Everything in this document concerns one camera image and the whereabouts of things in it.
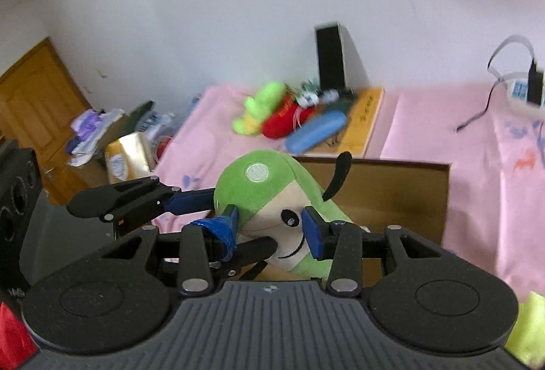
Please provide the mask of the green bean plush toy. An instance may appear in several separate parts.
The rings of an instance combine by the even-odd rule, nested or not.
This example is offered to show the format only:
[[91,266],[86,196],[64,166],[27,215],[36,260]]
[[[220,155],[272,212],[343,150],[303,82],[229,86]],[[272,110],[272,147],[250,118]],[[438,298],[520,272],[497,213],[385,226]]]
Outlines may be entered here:
[[302,278],[328,277],[329,259],[313,258],[304,234],[303,210],[312,207],[327,223],[349,217],[332,201],[344,185],[352,163],[348,152],[338,155],[332,180],[322,188],[295,158],[273,150],[255,150],[230,163],[214,191],[214,210],[238,210],[236,237],[248,242],[271,237],[277,248],[266,263]]

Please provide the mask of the red plush item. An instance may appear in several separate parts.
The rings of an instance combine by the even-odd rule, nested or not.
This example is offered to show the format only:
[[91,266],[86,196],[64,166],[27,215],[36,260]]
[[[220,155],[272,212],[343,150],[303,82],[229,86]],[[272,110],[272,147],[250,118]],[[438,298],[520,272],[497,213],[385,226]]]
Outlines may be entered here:
[[38,353],[38,347],[6,303],[1,303],[0,315],[0,367],[18,369]]

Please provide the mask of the yellow white paper bag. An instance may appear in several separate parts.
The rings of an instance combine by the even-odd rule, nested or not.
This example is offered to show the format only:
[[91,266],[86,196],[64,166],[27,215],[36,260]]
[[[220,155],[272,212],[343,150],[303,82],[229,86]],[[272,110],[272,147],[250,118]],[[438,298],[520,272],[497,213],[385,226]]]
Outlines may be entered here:
[[104,151],[110,184],[150,176],[155,166],[151,144],[143,132],[133,132],[107,145]]

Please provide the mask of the brown cardboard box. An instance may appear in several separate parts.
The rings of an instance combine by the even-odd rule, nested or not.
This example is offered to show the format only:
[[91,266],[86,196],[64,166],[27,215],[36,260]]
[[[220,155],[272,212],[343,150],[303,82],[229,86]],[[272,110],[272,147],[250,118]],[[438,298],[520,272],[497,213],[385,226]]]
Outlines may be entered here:
[[[332,180],[335,158],[297,158],[322,188]],[[366,232],[400,226],[436,244],[443,238],[448,190],[448,166],[377,160],[354,160],[344,185],[332,201],[349,220]],[[302,278],[267,265],[268,278]]]

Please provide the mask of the wooden door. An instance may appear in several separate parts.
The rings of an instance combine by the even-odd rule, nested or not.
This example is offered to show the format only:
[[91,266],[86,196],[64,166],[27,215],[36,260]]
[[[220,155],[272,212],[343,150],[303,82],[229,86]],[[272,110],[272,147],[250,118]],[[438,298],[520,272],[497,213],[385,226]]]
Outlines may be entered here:
[[1,75],[1,131],[35,150],[49,200],[65,205],[87,187],[68,165],[71,123],[90,104],[50,39],[42,40]]

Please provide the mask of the purple white bag pile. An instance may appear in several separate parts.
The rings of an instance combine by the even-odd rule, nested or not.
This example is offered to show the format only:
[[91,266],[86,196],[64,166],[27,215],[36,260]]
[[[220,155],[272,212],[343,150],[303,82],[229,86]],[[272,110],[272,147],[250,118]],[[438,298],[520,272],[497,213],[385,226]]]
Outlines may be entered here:
[[88,163],[98,149],[100,139],[124,115],[123,109],[98,112],[90,108],[75,118],[70,124],[74,135],[65,146],[68,164],[80,167]]

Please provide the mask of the blue glasses case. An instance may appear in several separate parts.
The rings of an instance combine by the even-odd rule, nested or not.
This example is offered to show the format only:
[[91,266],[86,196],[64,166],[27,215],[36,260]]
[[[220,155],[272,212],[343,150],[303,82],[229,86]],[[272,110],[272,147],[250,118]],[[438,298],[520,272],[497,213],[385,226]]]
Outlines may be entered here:
[[347,116],[338,110],[310,119],[285,140],[289,154],[300,155],[334,136],[347,124]]

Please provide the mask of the yellow book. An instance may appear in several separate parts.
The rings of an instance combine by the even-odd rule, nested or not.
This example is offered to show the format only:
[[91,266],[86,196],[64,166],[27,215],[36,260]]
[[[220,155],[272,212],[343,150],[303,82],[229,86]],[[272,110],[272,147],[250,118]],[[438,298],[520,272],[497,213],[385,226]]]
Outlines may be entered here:
[[306,152],[305,156],[335,157],[343,151],[349,151],[354,158],[363,158],[370,144],[383,96],[384,90],[381,87],[357,90],[356,99],[348,111],[346,126]]

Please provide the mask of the red plush chili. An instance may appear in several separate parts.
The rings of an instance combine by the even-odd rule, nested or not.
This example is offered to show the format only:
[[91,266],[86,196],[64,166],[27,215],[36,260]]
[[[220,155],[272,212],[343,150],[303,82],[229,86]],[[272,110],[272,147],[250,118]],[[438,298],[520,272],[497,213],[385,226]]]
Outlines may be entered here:
[[300,106],[292,93],[287,93],[276,111],[262,124],[261,133],[271,140],[288,137],[305,124],[316,112],[314,106]]

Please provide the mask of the green yellow plush toy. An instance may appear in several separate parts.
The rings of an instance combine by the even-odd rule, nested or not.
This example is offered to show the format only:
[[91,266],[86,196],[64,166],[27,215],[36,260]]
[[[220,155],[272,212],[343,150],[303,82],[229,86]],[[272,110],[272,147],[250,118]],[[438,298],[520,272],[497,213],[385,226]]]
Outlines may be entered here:
[[245,99],[244,115],[233,121],[233,131],[239,135],[255,136],[261,134],[263,123],[275,112],[287,92],[282,82],[269,82],[254,96]]

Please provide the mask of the small panda plush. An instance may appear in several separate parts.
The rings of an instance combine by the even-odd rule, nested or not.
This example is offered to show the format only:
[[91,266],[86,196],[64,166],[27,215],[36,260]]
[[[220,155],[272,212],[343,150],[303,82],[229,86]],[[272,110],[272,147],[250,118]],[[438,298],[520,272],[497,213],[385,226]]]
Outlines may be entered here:
[[296,102],[300,107],[310,108],[319,104],[334,103],[340,99],[338,90],[322,90],[318,84],[313,81],[304,81],[301,83],[296,93]]

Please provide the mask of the pink deer-print cloth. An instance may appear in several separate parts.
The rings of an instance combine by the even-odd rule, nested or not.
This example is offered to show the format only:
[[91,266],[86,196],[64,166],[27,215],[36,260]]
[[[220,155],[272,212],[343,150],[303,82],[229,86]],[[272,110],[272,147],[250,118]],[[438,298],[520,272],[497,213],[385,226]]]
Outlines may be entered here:
[[[409,230],[505,280],[519,298],[544,295],[544,169],[513,170],[529,140],[511,136],[514,118],[495,112],[469,135],[448,125],[482,99],[482,86],[402,93],[388,147],[378,160],[353,160],[332,201],[333,220],[382,231],[393,215]],[[236,135],[242,90],[213,86],[200,98],[154,173],[183,190],[216,186],[221,173],[252,150],[280,147],[265,137]]]

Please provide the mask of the black smartphone on stand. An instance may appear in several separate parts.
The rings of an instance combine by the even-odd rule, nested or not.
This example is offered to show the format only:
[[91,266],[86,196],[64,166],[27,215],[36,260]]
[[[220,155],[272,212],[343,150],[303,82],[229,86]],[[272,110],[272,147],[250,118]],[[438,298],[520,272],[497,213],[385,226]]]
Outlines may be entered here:
[[315,39],[321,89],[345,90],[347,75],[341,25],[337,22],[318,26]]

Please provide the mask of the white power strip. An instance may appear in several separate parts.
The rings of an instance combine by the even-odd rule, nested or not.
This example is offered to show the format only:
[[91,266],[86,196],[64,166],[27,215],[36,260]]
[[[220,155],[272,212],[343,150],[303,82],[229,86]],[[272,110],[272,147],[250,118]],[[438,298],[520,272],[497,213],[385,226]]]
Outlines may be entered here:
[[506,81],[506,97],[510,109],[516,114],[530,119],[544,120],[544,86],[542,106],[537,107],[527,102],[528,77],[515,74]]

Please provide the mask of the black charger plug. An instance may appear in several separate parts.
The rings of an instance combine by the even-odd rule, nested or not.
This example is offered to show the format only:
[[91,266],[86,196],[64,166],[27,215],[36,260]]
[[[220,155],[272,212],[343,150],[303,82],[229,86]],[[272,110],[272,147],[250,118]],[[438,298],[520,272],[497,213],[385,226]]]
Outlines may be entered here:
[[536,59],[532,59],[528,70],[527,102],[534,106],[542,106],[544,71],[538,67]]

